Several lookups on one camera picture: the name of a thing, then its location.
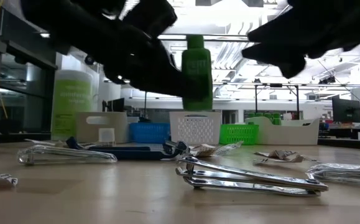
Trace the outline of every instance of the table surface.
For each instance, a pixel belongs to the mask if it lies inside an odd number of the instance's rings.
[[[0,144],[0,173],[19,179],[0,186],[0,223],[360,223],[360,185],[333,184],[321,197],[301,198],[223,189],[194,190],[174,161],[119,161],[26,167],[16,162],[29,143]],[[244,146],[223,165],[307,178],[311,165],[253,166],[253,152],[292,150],[322,162],[360,164],[359,149],[324,146]]]

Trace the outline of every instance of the white basket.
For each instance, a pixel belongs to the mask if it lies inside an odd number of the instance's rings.
[[[220,125],[220,112],[170,112],[173,142],[218,144]]]

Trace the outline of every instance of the window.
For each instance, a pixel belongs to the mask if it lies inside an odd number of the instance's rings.
[[[45,70],[11,54],[1,59],[0,83],[10,85],[29,93],[44,95]]]
[[[36,96],[25,95],[0,88],[7,118],[17,124],[17,131],[39,133],[44,130],[44,101]],[[0,100],[0,120],[6,117]]]

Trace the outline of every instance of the metal nail clipper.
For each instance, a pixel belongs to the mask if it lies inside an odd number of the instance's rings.
[[[298,179],[253,172],[212,164],[192,156],[179,160],[179,164],[184,163],[186,164],[185,170],[178,166],[175,171],[177,175],[184,178],[186,183],[195,188],[251,190],[297,197],[317,197],[321,195],[321,192],[328,190],[327,185],[315,179]],[[196,170],[195,166],[215,171]]]

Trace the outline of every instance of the ceiling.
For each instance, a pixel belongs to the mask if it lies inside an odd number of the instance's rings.
[[[123,17],[131,10],[139,0],[127,0],[122,12]],[[181,54],[186,49],[185,36],[179,40],[168,38],[171,35],[177,37],[181,34],[203,34],[205,40],[209,35],[215,35],[217,39],[225,40],[228,35],[244,37],[248,32],[258,28],[264,23],[275,19],[290,9],[286,0],[168,0],[175,8],[178,21],[174,26],[165,31],[160,38],[166,48],[174,54],[177,67],[181,67]],[[19,9],[19,0],[10,0],[5,3],[5,8],[22,17]],[[337,84],[353,83],[360,84],[360,77],[355,74],[360,71],[360,46],[350,52],[332,50],[318,60],[307,60],[307,66],[297,77],[287,80],[282,77],[277,67],[259,65],[255,60],[241,57],[241,50],[251,45],[245,41],[239,42],[209,42],[205,41],[205,48],[210,50],[212,58],[213,80],[216,83],[251,83],[256,78],[262,83],[312,83],[317,84],[321,78],[335,75]],[[85,54],[75,50],[74,55],[82,59]],[[242,85],[215,85],[229,94],[246,94]]]

